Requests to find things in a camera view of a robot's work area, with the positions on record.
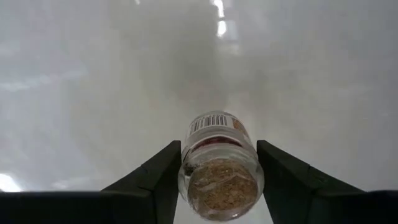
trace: white surface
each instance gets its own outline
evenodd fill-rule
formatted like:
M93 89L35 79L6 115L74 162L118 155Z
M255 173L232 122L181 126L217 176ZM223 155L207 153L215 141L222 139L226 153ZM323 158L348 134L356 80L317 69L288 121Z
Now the white surface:
M0 187L102 189L226 110L339 179L398 189L397 1L213 4L0 1ZM265 207L235 223L270 223ZM179 201L187 222L204 221Z

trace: ground spice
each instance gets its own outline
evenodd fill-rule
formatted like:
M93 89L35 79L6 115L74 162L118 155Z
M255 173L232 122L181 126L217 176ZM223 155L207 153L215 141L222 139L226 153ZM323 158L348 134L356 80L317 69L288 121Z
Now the ground spice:
M188 201L203 218L228 221L245 214L257 193L257 183L244 166L232 159L213 159L193 171Z

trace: barcode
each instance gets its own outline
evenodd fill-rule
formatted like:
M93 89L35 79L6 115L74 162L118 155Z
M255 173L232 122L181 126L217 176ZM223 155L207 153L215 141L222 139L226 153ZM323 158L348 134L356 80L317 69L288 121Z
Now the barcode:
M226 116L222 115L222 114L215 114L215 115L210 115L204 118L200 118L198 120L196 120L194 123L192 123L191 125L191 131L190 134L193 134L194 132L208 127L208 126L227 126L227 122L226 122Z

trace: glass jar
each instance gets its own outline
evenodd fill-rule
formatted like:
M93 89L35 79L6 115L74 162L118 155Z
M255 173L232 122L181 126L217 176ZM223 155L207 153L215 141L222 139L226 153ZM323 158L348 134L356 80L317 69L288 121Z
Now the glass jar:
M178 188L207 220L238 218L259 200L264 173L237 117L212 111L193 120L182 151Z

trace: spice jar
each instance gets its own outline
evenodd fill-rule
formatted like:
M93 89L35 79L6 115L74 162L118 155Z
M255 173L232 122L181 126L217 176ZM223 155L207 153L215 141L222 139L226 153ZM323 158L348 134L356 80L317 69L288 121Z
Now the spice jar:
M197 214L213 221L238 218L259 200L264 173L238 118L212 111L193 120L183 147L178 188Z

